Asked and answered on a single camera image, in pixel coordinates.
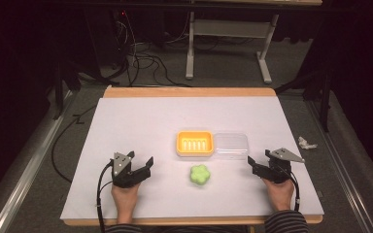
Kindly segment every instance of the human hand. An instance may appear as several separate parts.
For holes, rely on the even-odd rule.
[[[291,180],[286,180],[283,183],[272,183],[266,179],[262,179],[268,189],[269,199],[276,211],[290,210],[290,200],[294,190]]]
[[[141,183],[138,183],[128,188],[112,185],[111,194],[118,211],[117,224],[132,222],[132,214],[138,200],[138,188],[140,185]]]

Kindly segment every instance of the green sponge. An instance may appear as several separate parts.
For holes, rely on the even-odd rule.
[[[204,185],[211,177],[205,165],[193,166],[190,168],[190,180],[198,185]]]

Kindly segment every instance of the white stand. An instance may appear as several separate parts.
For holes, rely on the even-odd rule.
[[[259,68],[265,83],[272,83],[265,56],[268,52],[275,27],[277,26],[278,15],[273,15],[271,22],[246,22],[195,19],[194,12],[189,14],[189,46],[186,58],[186,78],[193,79],[193,36],[232,36],[247,38],[265,38],[263,50],[256,53]]]

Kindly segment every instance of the small white item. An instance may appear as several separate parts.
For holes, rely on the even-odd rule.
[[[302,137],[298,138],[298,145],[305,150],[314,149],[318,146],[317,144],[309,145],[308,142],[305,139],[303,139]]]

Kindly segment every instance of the table surface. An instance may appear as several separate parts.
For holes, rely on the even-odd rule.
[[[108,88],[99,100],[61,219],[69,225],[97,225],[96,186],[114,152],[135,151],[132,169],[153,156],[152,176],[139,189],[135,224],[260,224],[273,213],[264,183],[247,159],[185,158],[176,154],[182,130],[248,137],[249,156],[267,165],[265,150],[300,154],[278,97],[270,88]],[[199,186],[188,179],[205,164],[211,178]],[[310,223],[323,210],[305,164],[291,163],[301,193],[300,212]],[[107,171],[103,183],[111,180]],[[117,211],[110,184],[101,193],[106,224]]]

